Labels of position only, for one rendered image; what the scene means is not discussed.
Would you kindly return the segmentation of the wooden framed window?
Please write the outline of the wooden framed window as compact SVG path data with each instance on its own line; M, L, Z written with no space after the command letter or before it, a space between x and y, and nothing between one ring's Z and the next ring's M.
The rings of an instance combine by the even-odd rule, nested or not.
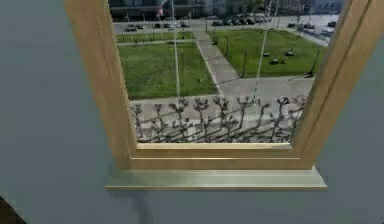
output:
M323 189L315 163L384 33L384 0L348 0L288 143L139 143L106 0L64 0L114 164L109 190Z

